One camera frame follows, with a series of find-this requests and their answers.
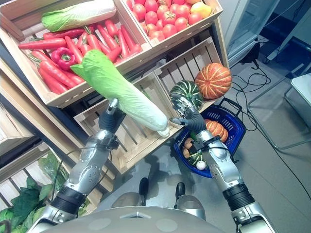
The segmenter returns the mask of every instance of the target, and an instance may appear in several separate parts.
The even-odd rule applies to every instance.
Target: wooden crate
[[[32,136],[33,134],[0,103],[0,156]]]
[[[182,41],[187,40],[188,38],[198,34],[199,32],[203,31],[204,29],[210,27],[214,20],[217,19],[217,17],[220,15],[220,13],[223,11],[221,5],[219,4],[218,0],[202,0],[205,4],[209,5],[212,8],[212,13],[209,17],[206,17],[205,19],[201,20],[200,22],[197,22],[190,27],[187,27],[186,29],[176,33],[175,35],[159,42],[158,39],[149,39],[145,31],[143,30],[140,23],[137,21],[135,16],[133,15],[132,11],[129,9],[129,7],[126,4],[126,0],[118,0],[116,1],[116,5],[122,5],[123,7],[121,9],[125,9],[126,11],[124,14],[128,14],[131,19],[137,24],[137,26],[140,28],[141,33],[145,36],[146,40],[149,41],[151,44],[153,53],[161,54],[165,51],[171,49],[172,47],[180,44]]]
[[[41,143],[0,169],[0,210],[12,205],[11,199],[19,195],[20,187],[26,187],[26,180],[29,176],[41,186],[53,183],[50,177],[44,174],[38,165],[38,159],[47,156],[50,151],[58,161],[61,161],[46,143]],[[70,168],[66,163],[62,163],[62,166],[68,173],[70,172]],[[87,213],[91,213],[96,209],[101,197],[102,193],[98,190],[95,189],[91,192],[88,196],[90,204],[87,207]]]
[[[168,117],[178,117],[177,112],[172,108],[169,98],[169,90],[173,85],[182,79],[192,80],[199,69],[211,62],[220,62],[213,40],[208,38],[187,52],[176,57],[164,66],[156,69],[134,85],[143,90],[150,97],[151,101],[163,111]],[[200,112],[209,107],[214,101],[206,101]],[[94,135],[98,130],[98,116],[107,107],[108,101],[103,100],[84,112],[76,115],[74,119],[88,133]],[[179,125],[170,124],[170,136],[181,129]],[[142,125],[136,123],[131,117],[126,116],[118,131],[120,146],[112,151],[114,166],[120,173],[124,173],[144,158],[167,138],[160,137]]]
[[[84,82],[61,95],[51,92],[42,81],[35,64],[27,57],[27,54],[31,51],[21,51],[18,48],[18,44],[20,42],[28,42],[33,34],[37,37],[41,37],[44,32],[48,31],[44,29],[41,23],[41,16],[44,12],[62,9],[84,1],[85,0],[13,0],[0,6],[0,39],[46,105],[64,108],[94,90]],[[124,74],[146,63],[153,57],[150,57],[150,53],[148,53],[151,45],[142,35],[141,30],[137,27],[136,23],[131,20],[129,15],[124,15],[121,12],[124,12],[124,10],[117,9],[117,13],[112,17],[112,20],[117,24],[117,27],[120,27],[121,24],[124,25],[135,42],[141,44],[143,49],[141,53],[117,65],[118,70]],[[103,41],[97,30],[95,34]]]

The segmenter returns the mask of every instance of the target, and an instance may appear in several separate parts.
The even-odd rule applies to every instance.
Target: power cord
[[[68,156],[71,153],[73,153],[75,151],[78,151],[78,150],[94,149],[94,148],[97,148],[97,146],[94,146],[94,147],[82,147],[82,148],[79,148],[79,149],[72,150],[72,151],[68,152],[65,156]],[[109,154],[110,154],[110,161],[112,161],[111,151],[109,152]],[[53,181],[53,191],[52,191],[51,200],[54,199],[56,181],[57,181],[57,177],[58,177],[58,174],[60,172],[60,168],[61,168],[61,165],[62,165],[63,161],[64,161],[64,158],[61,159],[61,161],[60,161],[60,163],[58,165],[58,168],[57,168],[57,172],[56,172],[56,175],[55,175],[55,178],[54,178],[54,181]],[[101,177],[101,179],[97,182],[97,184],[95,186],[97,186],[103,180],[103,178],[107,175],[108,171],[109,171],[109,169],[107,168],[106,172],[103,174],[103,176]]]
[[[271,82],[271,79],[267,76],[267,74],[261,69],[259,68],[259,70],[263,73],[263,74],[259,74],[261,76],[264,76],[266,77],[266,80],[265,80],[265,83],[261,83],[261,84],[254,84],[254,83],[250,83],[250,79],[251,77],[253,77],[255,74],[258,74],[258,73],[254,73],[252,75],[250,75],[250,77],[248,78],[248,81],[245,81],[241,76],[238,76],[238,75],[232,75],[233,77],[238,77],[240,78],[243,82],[246,83],[246,86],[245,87],[241,87],[240,85],[238,85],[237,83],[235,82],[232,82],[234,85],[237,85],[240,89],[236,89],[233,87],[233,89],[237,90],[237,93],[236,93],[236,96],[235,96],[235,99],[236,99],[236,102],[239,104],[239,101],[237,99],[237,96],[240,92],[243,93],[244,95],[244,98],[245,98],[245,102],[246,102],[246,105],[248,104],[248,101],[247,101],[247,96],[246,96],[246,93],[250,93],[250,92],[253,92],[253,91],[256,91],[256,90],[259,90],[261,89],[262,87],[264,87],[265,85],[269,84]],[[259,88],[256,88],[254,90],[251,90],[251,91],[244,91],[245,88],[247,88],[249,85],[251,86],[260,86]],[[231,103],[229,103],[233,108],[237,109],[236,106],[232,105]],[[254,129],[250,130],[250,129],[246,129],[247,131],[255,131],[255,130],[258,130],[261,135],[267,140],[267,142],[269,142],[269,140],[267,139],[267,137],[263,134],[263,132],[260,130],[260,128],[258,128],[258,125],[257,125],[257,122],[255,121],[255,119],[249,114],[249,112],[245,112],[245,111],[242,111],[242,122],[243,122],[243,114],[246,114],[250,120],[250,122],[254,125]],[[303,185],[303,183],[301,182],[301,180],[297,177],[297,175],[294,173],[294,171],[288,166],[288,164],[284,161],[284,159],[280,156],[280,154],[278,153],[278,151],[271,145],[271,147],[273,148],[273,150],[276,152],[277,156],[280,158],[280,160],[283,162],[283,164],[288,168],[288,170],[294,175],[294,177],[297,179],[297,181],[300,183],[300,185],[302,186],[302,188],[304,189],[304,191],[306,192],[309,200],[311,201],[311,196],[310,194],[308,193],[307,189],[305,188],[305,186]]]

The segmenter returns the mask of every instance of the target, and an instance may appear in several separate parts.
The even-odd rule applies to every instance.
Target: orange pumpkin
[[[198,73],[195,83],[205,99],[216,99],[230,89],[232,77],[228,68],[219,63],[211,63]]]
[[[228,131],[217,121],[205,120],[206,129],[215,137],[219,135],[220,140],[225,142],[228,138]]]

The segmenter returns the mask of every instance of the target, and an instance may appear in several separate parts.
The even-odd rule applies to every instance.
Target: metal stand
[[[311,138],[297,142],[297,143],[293,143],[290,144],[288,146],[285,147],[280,147],[278,145],[275,144],[275,142],[272,140],[271,136],[268,134],[268,132],[265,130],[265,128],[263,127],[263,125],[260,123],[259,119],[255,116],[255,114],[252,112],[251,110],[251,104],[253,102],[255,102],[257,99],[259,99],[261,96],[263,96],[264,94],[266,94],[268,91],[272,90],[273,88],[275,88],[277,85],[279,85],[281,82],[283,82],[285,79],[287,79],[286,77],[284,77],[283,79],[279,80],[278,82],[276,82],[274,85],[272,85],[270,88],[268,88],[267,90],[265,90],[264,92],[262,92],[261,94],[259,94],[257,97],[255,97],[252,101],[250,101],[247,105],[247,112],[249,112],[253,119],[256,121],[256,123],[258,124],[258,126],[260,127],[262,133],[264,134],[264,136],[266,137],[266,139],[268,140],[268,142],[277,150],[286,150],[288,148],[291,147],[296,147],[299,146],[301,144],[307,143],[307,142],[311,142]],[[290,102],[290,100],[287,98],[287,93],[289,92],[289,90],[292,87],[290,87],[285,93],[284,93],[284,98],[285,100],[294,108],[293,104]]]

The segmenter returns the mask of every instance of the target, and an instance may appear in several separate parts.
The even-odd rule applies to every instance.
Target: basket handle
[[[228,103],[233,104],[234,106],[236,106],[236,107],[239,109],[238,112],[236,113],[236,116],[238,116],[239,113],[242,111],[242,106],[241,106],[241,105],[239,105],[238,103],[236,103],[236,102],[234,102],[233,100],[230,100],[230,99],[228,99],[228,98],[226,98],[226,97],[224,97],[224,98],[222,99],[222,101],[220,102],[219,106],[221,106],[222,103],[223,103],[224,101],[227,101]]]

